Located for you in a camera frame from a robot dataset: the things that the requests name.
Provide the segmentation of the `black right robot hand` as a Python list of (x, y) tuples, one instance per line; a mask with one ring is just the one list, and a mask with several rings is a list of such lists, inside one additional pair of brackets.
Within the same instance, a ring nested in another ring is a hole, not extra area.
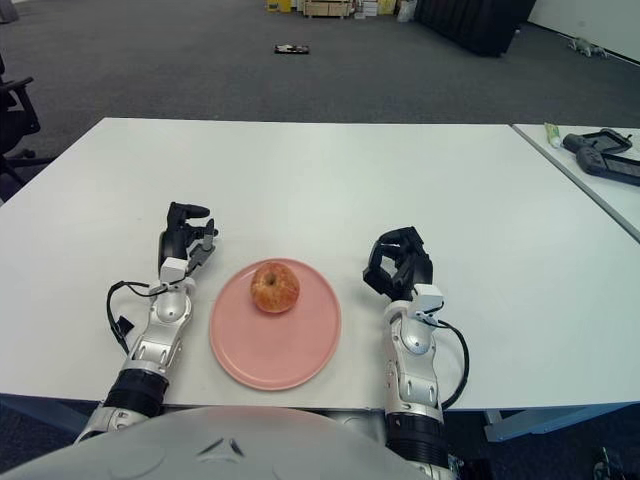
[(433, 264), (413, 227), (382, 234), (374, 243), (363, 280), (391, 301), (412, 299), (414, 286), (433, 283)]

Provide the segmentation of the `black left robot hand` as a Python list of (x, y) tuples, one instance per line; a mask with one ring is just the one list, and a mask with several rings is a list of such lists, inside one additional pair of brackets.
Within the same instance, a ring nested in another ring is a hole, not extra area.
[(158, 269), (167, 258), (185, 260), (185, 275), (189, 276), (213, 254), (218, 234), (208, 208), (172, 202), (159, 238)]

